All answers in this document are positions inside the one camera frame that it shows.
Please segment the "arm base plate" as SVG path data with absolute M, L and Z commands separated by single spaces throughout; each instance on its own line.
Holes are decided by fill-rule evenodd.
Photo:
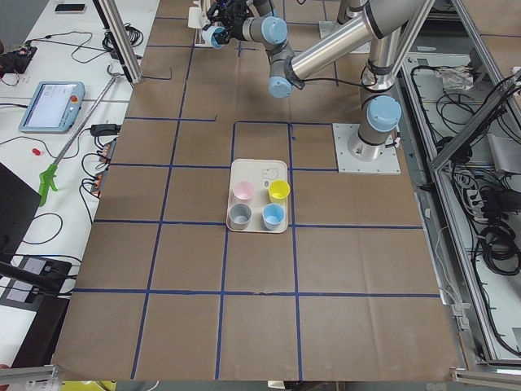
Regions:
M 392 136 L 380 146 L 371 146 L 361 141 L 358 128 L 355 123 L 332 124 L 338 171 L 341 174 L 400 174 Z
M 335 21 L 319 21 L 318 22 L 318 30 L 319 36 L 321 39 L 331 35 L 334 31 L 341 28 L 343 24 L 341 24 L 338 20 Z

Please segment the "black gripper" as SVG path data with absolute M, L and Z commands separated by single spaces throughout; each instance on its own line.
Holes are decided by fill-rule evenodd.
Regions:
M 252 18 L 252 10 L 246 1 L 214 1 L 207 11 L 210 25 L 222 26 L 225 32 L 217 36 L 219 42 L 229 42 L 231 38 L 245 41 L 243 24 Z

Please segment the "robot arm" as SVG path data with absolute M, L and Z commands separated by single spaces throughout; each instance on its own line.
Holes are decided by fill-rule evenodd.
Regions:
M 331 32 L 305 51 L 295 53 L 286 21 L 270 1 L 215 1 L 206 12 L 202 36 L 215 48 L 231 39 L 259 42 L 269 58 L 269 92 L 285 99 L 303 89 L 318 70 L 369 43 L 362 71 L 362 119 L 348 140 L 351 155 L 377 160 L 396 130 L 402 108 L 393 95 L 397 73 L 427 18 L 431 1 L 342 1 Z

